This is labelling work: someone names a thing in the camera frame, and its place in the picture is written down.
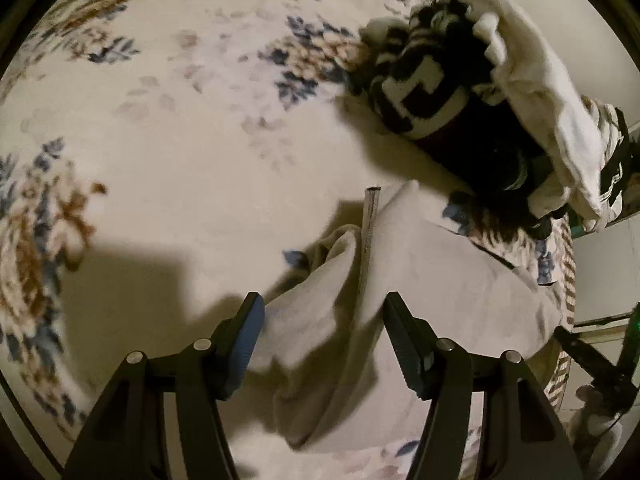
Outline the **white gloved right hand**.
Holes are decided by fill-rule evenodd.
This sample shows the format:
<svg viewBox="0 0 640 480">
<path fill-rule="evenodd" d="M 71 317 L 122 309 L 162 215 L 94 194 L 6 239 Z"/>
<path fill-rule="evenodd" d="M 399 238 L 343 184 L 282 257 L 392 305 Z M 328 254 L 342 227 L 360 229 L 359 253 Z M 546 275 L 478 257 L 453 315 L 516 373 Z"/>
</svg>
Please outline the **white gloved right hand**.
<svg viewBox="0 0 640 480">
<path fill-rule="evenodd" d="M 567 434 L 572 441 L 582 476 L 585 479 L 600 479 L 620 452 L 622 416 L 608 414 L 602 394 L 592 385 L 579 387 L 576 396 L 584 405 L 570 420 Z"/>
</svg>

